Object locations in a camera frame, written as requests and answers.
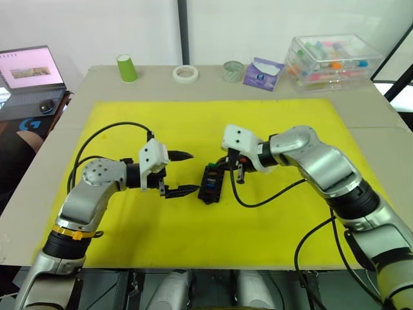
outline robotic arm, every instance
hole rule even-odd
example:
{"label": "robotic arm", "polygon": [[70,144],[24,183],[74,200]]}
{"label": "robotic arm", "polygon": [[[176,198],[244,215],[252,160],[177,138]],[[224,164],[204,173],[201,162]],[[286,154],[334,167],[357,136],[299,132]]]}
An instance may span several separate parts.
{"label": "robotic arm", "polygon": [[16,299],[15,309],[77,309],[81,281],[77,278],[86,250],[106,211],[110,197],[126,188],[157,188],[161,196],[174,198],[197,190],[196,185],[169,189],[163,183],[169,161],[185,160],[192,155],[167,151],[154,138],[139,151],[139,163],[131,159],[98,159],[88,163],[81,181],[66,197],[45,246],[35,261]]}
{"label": "robotic arm", "polygon": [[347,229],[346,241],[359,264],[377,272],[387,309],[413,309],[413,233],[340,150],[321,142],[308,126],[263,141],[228,125],[222,147],[228,150],[229,165],[238,167],[238,183],[245,171],[268,172],[277,164],[297,167]]}

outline laptop keyboard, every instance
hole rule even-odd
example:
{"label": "laptop keyboard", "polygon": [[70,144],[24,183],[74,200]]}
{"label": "laptop keyboard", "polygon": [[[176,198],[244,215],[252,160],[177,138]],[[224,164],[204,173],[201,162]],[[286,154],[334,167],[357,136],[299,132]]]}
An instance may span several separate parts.
{"label": "laptop keyboard", "polygon": [[14,94],[7,102],[12,101],[14,105],[29,105],[32,103],[39,103],[46,99],[60,99],[64,90],[51,90],[49,92],[31,92],[27,94]]}

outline laptop screen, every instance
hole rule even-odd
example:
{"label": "laptop screen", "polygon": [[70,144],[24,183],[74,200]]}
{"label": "laptop screen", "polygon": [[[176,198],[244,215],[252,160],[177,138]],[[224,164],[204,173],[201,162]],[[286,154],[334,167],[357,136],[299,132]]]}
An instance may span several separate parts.
{"label": "laptop screen", "polygon": [[46,46],[0,52],[0,73],[11,89],[63,83]]}

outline clear plastic box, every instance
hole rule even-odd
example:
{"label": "clear plastic box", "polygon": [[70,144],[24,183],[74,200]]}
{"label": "clear plastic box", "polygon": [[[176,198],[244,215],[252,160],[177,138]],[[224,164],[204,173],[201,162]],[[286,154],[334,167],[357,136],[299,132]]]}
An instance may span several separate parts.
{"label": "clear plastic box", "polygon": [[383,56],[355,34],[295,37],[285,72],[298,90],[357,86],[377,69]]}

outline laptop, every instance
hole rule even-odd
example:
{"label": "laptop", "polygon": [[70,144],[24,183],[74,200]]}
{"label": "laptop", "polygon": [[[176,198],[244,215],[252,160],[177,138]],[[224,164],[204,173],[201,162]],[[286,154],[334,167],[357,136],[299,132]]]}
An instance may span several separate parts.
{"label": "laptop", "polygon": [[[0,52],[0,87],[11,94],[0,108],[0,121],[54,115],[66,92],[47,46]],[[41,111],[40,103],[49,99],[53,107]]]}

